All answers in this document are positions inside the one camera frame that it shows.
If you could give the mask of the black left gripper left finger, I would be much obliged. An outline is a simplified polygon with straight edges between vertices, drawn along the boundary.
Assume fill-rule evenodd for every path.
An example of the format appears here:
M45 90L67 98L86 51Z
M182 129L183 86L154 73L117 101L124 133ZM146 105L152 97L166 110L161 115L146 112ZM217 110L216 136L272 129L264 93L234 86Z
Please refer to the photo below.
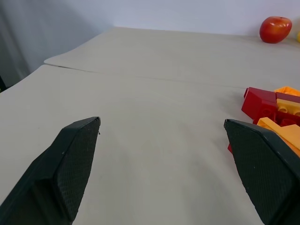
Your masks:
M72 225L92 168L101 120L64 127L0 205L0 225Z

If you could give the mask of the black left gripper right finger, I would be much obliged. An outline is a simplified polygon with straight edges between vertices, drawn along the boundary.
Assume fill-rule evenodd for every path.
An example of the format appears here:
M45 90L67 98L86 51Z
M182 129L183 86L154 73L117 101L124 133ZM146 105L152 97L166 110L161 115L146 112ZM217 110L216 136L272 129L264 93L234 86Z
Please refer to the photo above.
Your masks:
M224 122L241 182L264 225L300 225L300 157L273 131Z

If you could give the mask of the orange sloped building block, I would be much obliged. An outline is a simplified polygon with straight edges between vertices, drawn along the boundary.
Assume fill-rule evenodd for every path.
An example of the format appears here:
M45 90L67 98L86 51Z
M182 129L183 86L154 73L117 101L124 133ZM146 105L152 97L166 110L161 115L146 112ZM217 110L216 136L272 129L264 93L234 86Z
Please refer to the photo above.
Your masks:
M300 157L300 127L298 125L281 127L267 117L260 118L257 125L275 132Z

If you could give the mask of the yellow plastic toy brick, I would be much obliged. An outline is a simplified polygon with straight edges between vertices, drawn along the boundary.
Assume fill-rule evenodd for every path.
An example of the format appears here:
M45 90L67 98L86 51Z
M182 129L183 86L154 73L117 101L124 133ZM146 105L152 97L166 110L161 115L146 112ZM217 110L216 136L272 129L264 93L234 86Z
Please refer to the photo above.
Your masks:
M278 111L300 116L300 103L277 98Z

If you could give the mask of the red apple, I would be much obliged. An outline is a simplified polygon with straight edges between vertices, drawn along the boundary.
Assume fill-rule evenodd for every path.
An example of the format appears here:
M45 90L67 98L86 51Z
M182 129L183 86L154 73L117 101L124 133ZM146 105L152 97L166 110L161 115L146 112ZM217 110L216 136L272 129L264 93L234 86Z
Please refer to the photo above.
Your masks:
M289 35L292 25L292 21L286 17L271 16L262 22L259 36L265 43L277 44Z

